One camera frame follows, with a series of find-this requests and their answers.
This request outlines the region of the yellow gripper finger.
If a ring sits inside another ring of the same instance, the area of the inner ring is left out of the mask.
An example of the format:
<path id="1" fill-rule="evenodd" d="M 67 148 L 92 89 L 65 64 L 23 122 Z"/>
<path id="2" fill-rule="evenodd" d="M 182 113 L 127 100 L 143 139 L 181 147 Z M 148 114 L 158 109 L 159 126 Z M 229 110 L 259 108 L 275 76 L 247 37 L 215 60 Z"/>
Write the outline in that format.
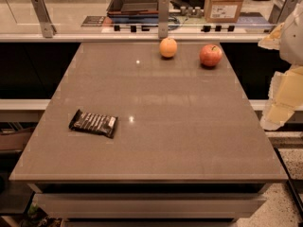
<path id="1" fill-rule="evenodd" d="M 284 24 L 277 25 L 266 37 L 258 42 L 258 46 L 269 50 L 278 50 L 280 48 L 280 38 Z"/>
<path id="2" fill-rule="evenodd" d="M 303 105 L 303 66 L 292 65 L 285 73 L 275 72 L 268 97 L 260 125 L 264 130 L 276 131 Z"/>

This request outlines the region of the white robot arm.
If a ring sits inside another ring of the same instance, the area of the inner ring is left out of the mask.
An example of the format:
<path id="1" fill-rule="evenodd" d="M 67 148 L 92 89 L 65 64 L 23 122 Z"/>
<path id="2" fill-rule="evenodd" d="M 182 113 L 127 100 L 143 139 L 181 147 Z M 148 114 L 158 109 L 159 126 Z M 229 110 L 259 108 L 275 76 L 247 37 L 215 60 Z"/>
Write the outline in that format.
<path id="1" fill-rule="evenodd" d="M 278 50 L 280 58 L 291 65 L 285 73 L 274 73 L 260 119 L 264 130 L 276 131 L 303 105 L 303 2 L 258 46 Z"/>

